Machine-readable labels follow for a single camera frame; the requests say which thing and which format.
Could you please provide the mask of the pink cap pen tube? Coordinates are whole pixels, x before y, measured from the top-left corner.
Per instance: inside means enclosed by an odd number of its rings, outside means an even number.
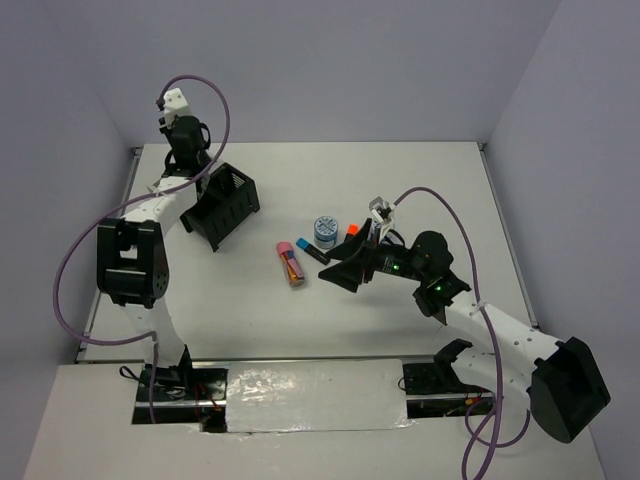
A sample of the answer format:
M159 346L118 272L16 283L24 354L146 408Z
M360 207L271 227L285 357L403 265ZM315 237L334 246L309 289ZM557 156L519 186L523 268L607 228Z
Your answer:
M283 264L285 277L289 285L292 288L303 285L306 277L295 257L293 246L289 242L278 242L276 251Z

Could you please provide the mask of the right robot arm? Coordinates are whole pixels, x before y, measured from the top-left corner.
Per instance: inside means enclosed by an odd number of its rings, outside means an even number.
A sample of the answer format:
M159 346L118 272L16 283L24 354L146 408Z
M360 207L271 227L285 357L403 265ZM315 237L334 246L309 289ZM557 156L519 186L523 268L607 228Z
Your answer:
M503 393L527 409L541 429L572 442L610 403L611 395L589 346L544 334L483 302L451 269L445 237L420 233L410 247L377 244L365 228L328 252L335 263L321 280L356 292L375 273L417 282L419 311L459 332L435 356L436 383Z

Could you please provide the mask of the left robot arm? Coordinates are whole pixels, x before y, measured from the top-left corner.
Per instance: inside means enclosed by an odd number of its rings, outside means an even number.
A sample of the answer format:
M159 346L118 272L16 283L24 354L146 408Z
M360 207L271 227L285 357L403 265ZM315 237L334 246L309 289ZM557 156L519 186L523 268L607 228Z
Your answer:
M145 368L172 398L189 396L196 375L188 348L174 328L164 296L169 264L164 237L195 206L208 183L208 128L191 115L166 122L161 132L171 150L157 191L119 218L102 220L97 231L97 283L130 320L143 340Z

